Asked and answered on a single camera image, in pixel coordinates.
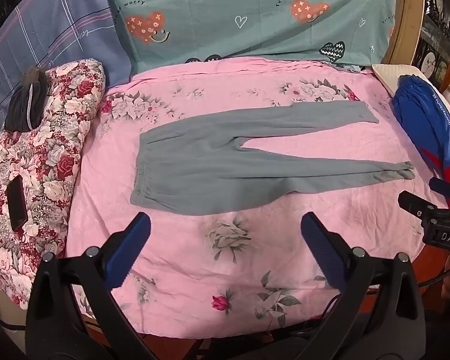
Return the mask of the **grey-green pants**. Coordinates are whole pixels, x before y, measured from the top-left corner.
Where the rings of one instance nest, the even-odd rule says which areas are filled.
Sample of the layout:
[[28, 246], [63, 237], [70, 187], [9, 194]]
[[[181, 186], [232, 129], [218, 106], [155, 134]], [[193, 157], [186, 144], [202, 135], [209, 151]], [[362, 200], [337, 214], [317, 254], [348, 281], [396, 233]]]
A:
[[182, 119], [142, 133], [130, 203], [178, 215], [216, 215], [274, 202], [412, 180], [409, 162], [301, 158], [245, 147], [251, 139], [292, 137], [377, 123], [363, 102], [301, 102]]

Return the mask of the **blue red jacket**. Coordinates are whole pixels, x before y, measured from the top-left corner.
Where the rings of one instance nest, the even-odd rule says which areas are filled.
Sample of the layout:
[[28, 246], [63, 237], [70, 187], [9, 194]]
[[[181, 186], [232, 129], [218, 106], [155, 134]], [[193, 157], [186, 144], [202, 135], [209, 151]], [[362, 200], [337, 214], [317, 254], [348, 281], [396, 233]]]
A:
[[400, 76], [391, 108], [425, 163], [450, 183], [450, 112], [433, 86], [418, 76]]

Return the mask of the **white cushion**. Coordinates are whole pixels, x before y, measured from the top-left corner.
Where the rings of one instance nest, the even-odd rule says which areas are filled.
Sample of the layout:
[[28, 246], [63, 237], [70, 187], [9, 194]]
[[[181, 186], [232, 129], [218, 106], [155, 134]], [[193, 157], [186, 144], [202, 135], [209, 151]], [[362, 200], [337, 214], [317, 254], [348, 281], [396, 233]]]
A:
[[401, 76], [417, 76], [431, 84], [428, 78], [417, 67], [412, 65], [380, 63], [372, 64], [371, 69], [391, 97], [396, 94]]

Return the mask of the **black smartphone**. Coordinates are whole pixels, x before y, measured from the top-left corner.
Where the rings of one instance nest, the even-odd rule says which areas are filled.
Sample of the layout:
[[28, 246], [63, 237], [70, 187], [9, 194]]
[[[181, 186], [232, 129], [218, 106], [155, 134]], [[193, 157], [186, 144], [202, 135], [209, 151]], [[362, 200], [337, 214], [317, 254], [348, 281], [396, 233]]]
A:
[[18, 232], [28, 220], [26, 201], [23, 190], [23, 178], [17, 175], [6, 188], [11, 228]]

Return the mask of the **red floral quilt roll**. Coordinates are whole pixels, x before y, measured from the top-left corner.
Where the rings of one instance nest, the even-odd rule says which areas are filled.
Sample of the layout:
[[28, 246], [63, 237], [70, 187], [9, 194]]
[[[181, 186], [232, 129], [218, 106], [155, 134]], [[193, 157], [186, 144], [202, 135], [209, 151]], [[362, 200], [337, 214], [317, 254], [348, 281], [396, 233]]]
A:
[[[26, 309], [46, 252], [63, 256], [83, 143], [105, 93], [105, 70], [93, 58], [52, 68], [40, 125], [0, 131], [0, 290]], [[23, 182], [28, 220], [12, 229], [6, 188]]]

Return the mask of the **wooden headboard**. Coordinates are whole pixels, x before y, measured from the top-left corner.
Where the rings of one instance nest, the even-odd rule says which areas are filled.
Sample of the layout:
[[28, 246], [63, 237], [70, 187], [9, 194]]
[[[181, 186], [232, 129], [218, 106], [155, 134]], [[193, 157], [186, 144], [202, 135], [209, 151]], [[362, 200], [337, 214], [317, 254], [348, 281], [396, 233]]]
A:
[[396, 0], [395, 27], [382, 63], [411, 65], [419, 43], [425, 0]]

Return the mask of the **pink floral bed sheet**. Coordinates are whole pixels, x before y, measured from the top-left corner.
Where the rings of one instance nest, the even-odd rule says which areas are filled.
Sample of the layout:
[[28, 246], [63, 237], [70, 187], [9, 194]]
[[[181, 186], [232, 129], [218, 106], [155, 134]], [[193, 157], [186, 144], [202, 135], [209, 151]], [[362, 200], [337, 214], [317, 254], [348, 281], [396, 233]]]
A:
[[314, 212], [370, 255], [416, 258], [407, 190], [444, 206], [371, 71], [238, 58], [162, 67], [106, 94], [66, 242], [102, 245], [139, 212], [145, 247], [113, 296], [133, 327], [202, 338], [320, 314], [335, 295], [303, 241]]

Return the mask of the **dark grey folded garment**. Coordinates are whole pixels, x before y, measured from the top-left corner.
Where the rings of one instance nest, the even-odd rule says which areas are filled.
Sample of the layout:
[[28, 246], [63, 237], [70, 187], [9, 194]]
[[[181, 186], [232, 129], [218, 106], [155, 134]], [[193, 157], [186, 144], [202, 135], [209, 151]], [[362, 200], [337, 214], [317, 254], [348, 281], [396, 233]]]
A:
[[11, 96], [4, 130], [28, 133], [39, 127], [48, 89], [45, 70], [42, 67], [29, 67]]

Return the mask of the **blue plaid pillow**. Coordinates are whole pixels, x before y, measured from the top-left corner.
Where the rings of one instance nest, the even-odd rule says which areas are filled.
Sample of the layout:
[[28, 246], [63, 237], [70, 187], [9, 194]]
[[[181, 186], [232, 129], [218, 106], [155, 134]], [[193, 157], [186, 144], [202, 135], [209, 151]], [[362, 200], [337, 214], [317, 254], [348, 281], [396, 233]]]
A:
[[101, 62], [108, 87], [129, 80], [131, 62], [108, 0], [22, 0], [0, 29], [0, 129], [26, 69], [49, 70], [79, 59]]

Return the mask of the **teal heart pattern pillow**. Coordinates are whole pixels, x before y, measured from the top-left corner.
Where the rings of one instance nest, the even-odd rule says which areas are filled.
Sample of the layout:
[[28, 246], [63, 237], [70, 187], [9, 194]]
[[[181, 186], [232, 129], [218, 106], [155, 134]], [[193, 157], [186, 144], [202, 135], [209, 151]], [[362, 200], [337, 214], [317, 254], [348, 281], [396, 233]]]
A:
[[133, 73], [234, 57], [382, 61], [397, 0], [108, 0]]

